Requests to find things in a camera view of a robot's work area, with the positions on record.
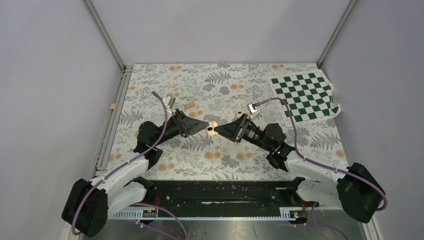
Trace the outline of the beige earbud charging case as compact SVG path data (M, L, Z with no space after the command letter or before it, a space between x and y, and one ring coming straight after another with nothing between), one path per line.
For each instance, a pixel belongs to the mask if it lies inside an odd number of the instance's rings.
M219 133L215 131L215 128L218 127L218 123L216 121L210 121L208 127L206 128L206 132L210 137L217 136Z

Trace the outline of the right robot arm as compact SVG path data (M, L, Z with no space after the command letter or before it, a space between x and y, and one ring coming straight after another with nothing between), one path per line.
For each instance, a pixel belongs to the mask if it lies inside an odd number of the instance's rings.
M354 220L367 224L385 201L383 188L364 165L312 163L285 142L286 135L278 123L260 129L250 117L242 114L237 120L213 130L234 143L245 140L268 151L266 160L272 167L297 174L292 189L286 193L287 201L293 206L304 201L315 202L342 209Z

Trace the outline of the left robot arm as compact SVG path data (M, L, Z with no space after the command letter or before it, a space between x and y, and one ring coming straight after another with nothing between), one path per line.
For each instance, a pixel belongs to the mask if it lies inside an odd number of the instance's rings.
M152 168L163 151L157 145L178 135L187 138L209 126L209 123L185 115L179 109L166 117L161 126L145 121L138 128L137 156L114 167L106 173L85 180L77 180L69 193L61 219L71 225L74 234L93 237L100 232L107 220L124 208L141 203L152 204L155 192L148 183L136 181L136 177Z

